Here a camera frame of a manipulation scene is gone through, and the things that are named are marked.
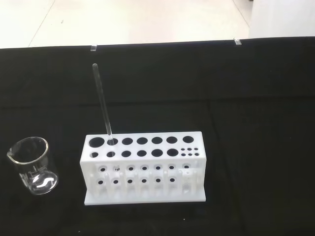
test tube rack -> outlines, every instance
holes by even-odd
[[[202,202],[201,132],[87,135],[80,160],[85,205]]]

black tablecloth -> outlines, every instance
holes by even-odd
[[[0,50],[1,235],[314,235],[315,38]],[[206,202],[84,206],[85,135],[202,131]],[[6,158],[45,138],[58,186]]]

small round hole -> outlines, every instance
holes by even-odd
[[[97,156],[98,156],[97,152],[92,152],[90,155],[91,158],[96,158]]]
[[[147,166],[147,165],[140,166],[140,169],[143,171],[146,171],[148,168],[149,168],[149,166]]]
[[[133,165],[130,165],[130,166],[127,166],[126,168],[128,171],[133,171],[135,169],[135,166]]]
[[[114,153],[113,151],[110,151],[109,153],[107,153],[106,156],[108,156],[108,157],[113,157],[113,156],[115,156],[115,153]]]

large round hole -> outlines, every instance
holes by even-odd
[[[113,156],[115,156],[115,153],[114,153],[113,151],[110,151],[109,153],[107,153],[106,156],[108,156],[108,157],[113,157]]]
[[[114,141],[114,145],[116,145],[116,144],[118,143],[118,140],[117,140],[117,139],[113,139],[113,141]],[[113,145],[113,141],[108,140],[108,141],[107,141],[107,144],[110,145],[110,146],[112,146],[112,145]]]
[[[169,144],[174,144],[174,143],[177,142],[177,138],[175,138],[175,137],[168,137],[168,138],[166,139],[166,141],[167,141]]]
[[[147,142],[148,142],[148,140],[146,138],[139,138],[137,140],[137,143],[141,144],[141,145],[146,144]]]
[[[144,150],[141,150],[141,151],[138,151],[138,152],[137,152],[137,155],[138,155],[138,156],[145,156],[146,154],[147,154],[147,152],[144,151]]]
[[[96,137],[96,138],[92,138],[89,141],[89,145],[92,148],[99,148],[100,146],[102,146],[104,144],[105,140],[101,137]]]
[[[169,156],[177,156],[178,155],[178,151],[176,150],[176,149],[169,149],[168,151],[167,151],[167,155],[169,155]]]
[[[132,144],[132,142],[133,142],[133,140],[131,138],[125,138],[122,141],[123,145],[130,145],[130,144]]]
[[[160,144],[162,143],[163,139],[161,139],[160,137],[155,137],[155,138],[152,138],[152,143],[154,144]]]
[[[162,150],[160,149],[154,149],[152,152],[151,152],[152,156],[155,156],[155,157],[159,157],[159,156],[162,156],[163,155],[163,152]]]
[[[123,151],[122,152],[122,156],[123,157],[129,157],[131,155],[131,152],[130,151]]]
[[[183,137],[183,141],[184,141],[185,143],[190,144],[190,143],[193,142],[193,137],[191,137],[191,136],[185,136],[185,137]]]

glass beaker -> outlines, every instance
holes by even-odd
[[[58,183],[58,174],[45,139],[29,137],[18,141],[7,153],[26,188],[40,195],[50,192]]]

